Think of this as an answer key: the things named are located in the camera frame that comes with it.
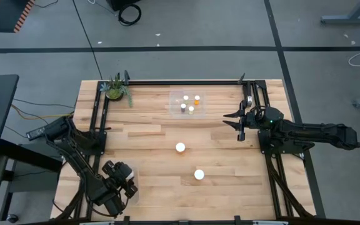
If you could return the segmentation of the grey table base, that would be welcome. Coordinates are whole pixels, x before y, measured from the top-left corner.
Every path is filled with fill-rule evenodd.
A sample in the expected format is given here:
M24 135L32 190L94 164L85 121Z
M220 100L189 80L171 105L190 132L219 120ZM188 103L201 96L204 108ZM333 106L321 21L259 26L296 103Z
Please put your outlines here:
M321 16L322 24L360 24L360 1L347 15Z

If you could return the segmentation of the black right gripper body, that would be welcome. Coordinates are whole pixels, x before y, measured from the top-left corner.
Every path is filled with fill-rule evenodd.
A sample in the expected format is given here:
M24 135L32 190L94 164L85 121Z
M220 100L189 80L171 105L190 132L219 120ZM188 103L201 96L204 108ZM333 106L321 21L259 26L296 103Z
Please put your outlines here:
M238 111L238 116L239 116L239 129L238 129L239 134L237 135L238 141L245 140L245 132L244 132L245 128L249 128L249 129L258 128L258 124L256 122L255 116L259 108L257 106L254 106L248 112L246 112L246 109L247 109L247 101L242 100L240 102L239 111Z

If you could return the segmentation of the potted green succulent plant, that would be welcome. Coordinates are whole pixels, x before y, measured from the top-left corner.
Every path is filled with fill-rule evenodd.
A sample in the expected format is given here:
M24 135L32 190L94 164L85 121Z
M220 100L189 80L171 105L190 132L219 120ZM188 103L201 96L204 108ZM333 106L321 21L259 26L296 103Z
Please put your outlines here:
M133 107L133 95L129 90L129 74L124 71L124 79L120 78L120 73L115 75L115 78L110 78L108 82L101 84L100 91L105 93L105 96L110 101L120 101L124 96L127 96L128 106Z

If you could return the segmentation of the clear plastic bin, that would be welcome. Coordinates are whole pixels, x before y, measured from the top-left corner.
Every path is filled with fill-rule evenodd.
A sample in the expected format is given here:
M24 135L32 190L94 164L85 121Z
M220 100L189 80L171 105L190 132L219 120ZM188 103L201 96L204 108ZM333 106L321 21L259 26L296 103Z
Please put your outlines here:
M124 191L121 191L121 193L119 194L114 188L113 189L115 190L116 194L121 198L121 200L124 201L125 206L135 206L139 202L138 170L132 168L131 166L129 166L129 167L134 171L134 183L135 183L136 187L138 188L137 193L132 198L128 198L124 194Z
M186 112L181 112L180 105L183 103L183 96L189 96L189 103L186 105ZM200 96L198 105L194 105L194 97ZM192 115L188 113L188 107L193 106L194 112ZM202 119L206 115L206 94L202 90L175 90L169 94L169 113L176 119Z

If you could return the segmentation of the black desk foot beam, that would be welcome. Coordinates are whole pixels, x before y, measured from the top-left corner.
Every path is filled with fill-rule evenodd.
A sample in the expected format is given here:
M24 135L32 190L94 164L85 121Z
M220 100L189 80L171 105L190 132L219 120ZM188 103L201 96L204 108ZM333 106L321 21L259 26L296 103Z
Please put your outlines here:
M7 156L10 159L56 173L61 170L62 165L62 162L57 159L34 152L4 139L0 139L0 156Z

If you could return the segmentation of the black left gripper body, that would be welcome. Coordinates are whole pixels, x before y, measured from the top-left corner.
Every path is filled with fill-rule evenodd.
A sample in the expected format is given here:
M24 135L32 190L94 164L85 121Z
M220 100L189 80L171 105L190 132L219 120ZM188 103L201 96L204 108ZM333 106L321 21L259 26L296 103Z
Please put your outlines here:
M110 188L114 188L119 194L124 191L128 198L132 198L138 191L134 183L134 178L126 181L128 174L133 171L126 163L107 161L102 167L102 171L108 175L106 179Z

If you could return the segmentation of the black mat with orange stripes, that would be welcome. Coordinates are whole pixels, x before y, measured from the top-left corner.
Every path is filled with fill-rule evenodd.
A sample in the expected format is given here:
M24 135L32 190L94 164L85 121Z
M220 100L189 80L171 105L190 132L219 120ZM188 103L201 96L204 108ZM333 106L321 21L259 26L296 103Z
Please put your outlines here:
M35 0L0 0L0 33L18 33Z

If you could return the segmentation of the black power adapter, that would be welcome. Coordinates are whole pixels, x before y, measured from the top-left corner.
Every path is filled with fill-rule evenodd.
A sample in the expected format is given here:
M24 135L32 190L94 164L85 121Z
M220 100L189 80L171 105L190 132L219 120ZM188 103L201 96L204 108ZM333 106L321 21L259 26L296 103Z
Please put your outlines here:
M29 141L33 141L35 139L43 137L44 133L45 133L45 127L39 127L37 129L27 132L26 137L28 138Z

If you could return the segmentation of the black aluminium table frame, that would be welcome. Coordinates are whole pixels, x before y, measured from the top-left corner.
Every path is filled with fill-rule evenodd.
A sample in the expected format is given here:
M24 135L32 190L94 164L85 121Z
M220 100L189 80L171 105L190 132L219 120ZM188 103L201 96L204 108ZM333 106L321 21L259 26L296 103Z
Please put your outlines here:
M106 128L106 148L91 164L101 170L108 160L138 171L139 202L127 206L114 225L246 223L295 216L279 187L269 177L258 133L247 130L243 142L225 124L225 114L238 110L242 86L234 80L135 80L133 107L126 100L106 101L97 81L83 81L74 111L82 131ZM176 119L169 113L169 94L202 90L206 115ZM186 150L179 154L177 143ZM204 171L197 180L194 172Z

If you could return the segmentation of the black box on floor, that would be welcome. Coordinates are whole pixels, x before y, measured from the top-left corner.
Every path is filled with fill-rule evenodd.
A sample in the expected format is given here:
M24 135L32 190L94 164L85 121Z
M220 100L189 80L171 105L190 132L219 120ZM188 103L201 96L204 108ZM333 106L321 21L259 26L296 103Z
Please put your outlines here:
M111 7L113 11L119 11L124 6L129 4L135 4L139 2L140 0L106 0L108 5Z

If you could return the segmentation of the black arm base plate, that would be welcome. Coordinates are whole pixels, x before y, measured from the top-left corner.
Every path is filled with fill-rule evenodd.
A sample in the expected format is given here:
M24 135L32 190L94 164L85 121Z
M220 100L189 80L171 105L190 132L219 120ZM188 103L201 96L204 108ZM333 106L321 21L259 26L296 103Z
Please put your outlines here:
M100 156L105 152L107 134L105 132L81 132L73 136L79 151L86 156Z
M300 154L314 147L313 142L298 141L289 137L276 137L269 130L258 131L259 145L263 154Z

